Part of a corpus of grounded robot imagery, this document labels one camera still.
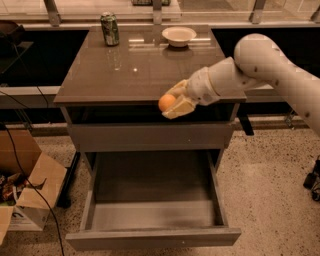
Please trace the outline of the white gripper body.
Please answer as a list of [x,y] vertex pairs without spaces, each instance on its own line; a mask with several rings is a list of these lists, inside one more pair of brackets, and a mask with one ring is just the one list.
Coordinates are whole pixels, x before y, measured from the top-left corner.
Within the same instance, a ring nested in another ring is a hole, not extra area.
[[191,75],[187,81],[187,95],[202,106],[208,106],[220,99],[210,80],[208,67],[201,68]]

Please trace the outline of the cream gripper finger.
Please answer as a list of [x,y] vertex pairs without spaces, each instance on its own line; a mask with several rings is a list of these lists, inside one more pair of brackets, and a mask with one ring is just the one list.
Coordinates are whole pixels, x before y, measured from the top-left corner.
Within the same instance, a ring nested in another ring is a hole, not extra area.
[[174,96],[175,98],[180,97],[181,95],[186,96],[187,95],[187,80],[183,79],[179,81],[177,84],[175,84],[173,87],[171,87],[167,94],[170,94]]
[[175,119],[193,112],[195,107],[196,104],[191,99],[181,95],[166,111],[161,112],[164,117]]

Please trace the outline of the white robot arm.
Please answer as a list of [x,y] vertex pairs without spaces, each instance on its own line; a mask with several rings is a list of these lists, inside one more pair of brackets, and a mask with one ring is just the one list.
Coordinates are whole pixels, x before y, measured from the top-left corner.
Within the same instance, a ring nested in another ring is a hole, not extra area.
[[158,102],[168,119],[185,116],[198,105],[268,84],[316,133],[320,134],[320,78],[291,62],[280,47],[262,34],[249,34],[234,55],[195,71],[169,89]]

